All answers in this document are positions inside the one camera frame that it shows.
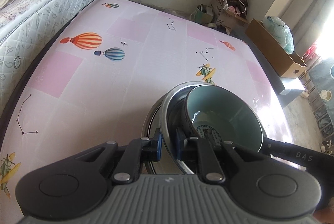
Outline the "steel bowl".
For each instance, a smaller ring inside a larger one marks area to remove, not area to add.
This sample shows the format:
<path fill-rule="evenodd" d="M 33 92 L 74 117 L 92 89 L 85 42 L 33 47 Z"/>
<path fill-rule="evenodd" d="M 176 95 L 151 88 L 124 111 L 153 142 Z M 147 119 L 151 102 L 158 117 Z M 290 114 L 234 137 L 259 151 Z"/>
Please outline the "steel bowl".
<path fill-rule="evenodd" d="M 142 129 L 143 138 L 153 138 L 156 129 L 160 128 L 159 111 L 161 103 L 162 101 L 157 101 L 148 112 Z M 164 163 L 161 160 L 159 162 L 146 162 L 144 165 L 148 174 L 166 174 L 163 164 Z"/>
<path fill-rule="evenodd" d="M 166 150 L 182 174 L 195 174 L 197 164 L 190 157 L 196 152 L 196 146 L 190 145 L 189 139 L 206 139 L 223 171 L 228 175 L 234 175 L 237 167 L 227 151 L 223 150 L 224 142 L 232 139 L 223 138 L 205 114 L 200 114 L 199 111 L 190 114 L 187 109 L 189 93 L 200 86 L 204 86 L 204 83 L 182 83 L 162 98 L 157 115 Z"/>

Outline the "teal ceramic bowl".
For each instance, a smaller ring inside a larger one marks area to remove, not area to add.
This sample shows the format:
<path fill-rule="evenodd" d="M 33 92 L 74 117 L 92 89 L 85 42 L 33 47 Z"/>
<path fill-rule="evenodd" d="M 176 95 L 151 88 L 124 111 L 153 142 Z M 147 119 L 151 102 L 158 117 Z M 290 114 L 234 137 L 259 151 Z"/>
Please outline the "teal ceramic bowl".
<path fill-rule="evenodd" d="M 189 93 L 187 109 L 199 111 L 213 123 L 223 138 L 258 152 L 263 143 L 263 130 L 254 111 L 238 96 L 215 85 L 204 85 Z"/>

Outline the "grey cardboard box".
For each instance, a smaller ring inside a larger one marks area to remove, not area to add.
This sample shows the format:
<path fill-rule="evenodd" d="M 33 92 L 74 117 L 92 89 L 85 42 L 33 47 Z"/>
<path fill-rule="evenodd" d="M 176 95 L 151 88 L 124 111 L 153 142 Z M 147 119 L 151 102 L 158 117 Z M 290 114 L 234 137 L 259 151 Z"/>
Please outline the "grey cardboard box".
<path fill-rule="evenodd" d="M 266 74 L 270 84 L 272 85 L 282 108 L 288 106 L 305 90 L 304 86 L 298 78 L 291 79 L 279 77 L 277 72 L 274 70 L 262 52 L 258 49 L 258 47 L 246 36 L 245 30 L 242 27 L 237 26 L 234 28 L 232 31 L 232 36 L 243 40 L 250 47 L 264 73 Z"/>

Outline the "brown cardboard box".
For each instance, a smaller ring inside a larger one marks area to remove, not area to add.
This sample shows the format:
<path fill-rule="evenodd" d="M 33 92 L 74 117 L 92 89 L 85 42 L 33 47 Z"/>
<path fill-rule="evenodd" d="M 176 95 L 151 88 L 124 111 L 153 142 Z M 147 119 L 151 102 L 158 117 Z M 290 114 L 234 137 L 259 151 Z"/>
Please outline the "brown cardboard box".
<path fill-rule="evenodd" d="M 260 21 L 253 19 L 245 34 L 258 47 L 280 77 L 299 78 L 307 70 L 307 65 L 302 58 L 296 52 L 288 54 Z"/>

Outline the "green plastic bag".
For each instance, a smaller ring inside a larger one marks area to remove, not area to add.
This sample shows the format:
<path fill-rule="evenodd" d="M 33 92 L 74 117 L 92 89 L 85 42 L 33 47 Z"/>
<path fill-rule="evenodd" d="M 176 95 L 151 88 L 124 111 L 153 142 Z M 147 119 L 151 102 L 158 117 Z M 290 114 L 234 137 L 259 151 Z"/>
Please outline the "green plastic bag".
<path fill-rule="evenodd" d="M 279 17 L 265 16 L 262 24 L 288 54 L 294 52 L 294 41 L 291 30 Z"/>

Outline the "green paper bag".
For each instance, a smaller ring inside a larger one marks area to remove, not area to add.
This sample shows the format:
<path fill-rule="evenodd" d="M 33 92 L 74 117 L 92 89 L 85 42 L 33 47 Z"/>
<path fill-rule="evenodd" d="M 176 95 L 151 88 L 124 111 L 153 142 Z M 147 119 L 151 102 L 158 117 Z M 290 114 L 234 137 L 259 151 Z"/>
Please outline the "green paper bag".
<path fill-rule="evenodd" d="M 213 21 L 214 12 L 211 6 L 200 4 L 190 15 L 190 20 L 197 24 L 209 24 Z"/>

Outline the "open box with clutter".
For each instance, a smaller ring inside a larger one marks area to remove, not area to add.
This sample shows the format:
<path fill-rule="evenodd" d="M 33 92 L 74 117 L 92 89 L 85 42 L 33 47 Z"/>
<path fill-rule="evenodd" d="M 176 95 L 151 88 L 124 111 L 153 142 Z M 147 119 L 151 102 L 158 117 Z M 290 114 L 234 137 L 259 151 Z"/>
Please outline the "open box with clutter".
<path fill-rule="evenodd" d="M 217 26 L 232 30 L 235 26 L 248 25 L 247 19 L 241 17 L 232 7 L 228 5 L 227 0 L 211 0 L 210 7 L 213 10 L 213 22 Z"/>

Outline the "white quilted mattress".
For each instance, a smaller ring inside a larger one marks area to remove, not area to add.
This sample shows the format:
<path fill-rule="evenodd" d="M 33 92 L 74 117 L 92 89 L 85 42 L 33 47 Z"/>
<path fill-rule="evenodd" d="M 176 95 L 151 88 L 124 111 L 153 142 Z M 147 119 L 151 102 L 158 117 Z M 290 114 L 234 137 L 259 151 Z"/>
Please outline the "white quilted mattress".
<path fill-rule="evenodd" d="M 49 40 L 93 0 L 16 0 L 1 10 L 1 109 Z"/>

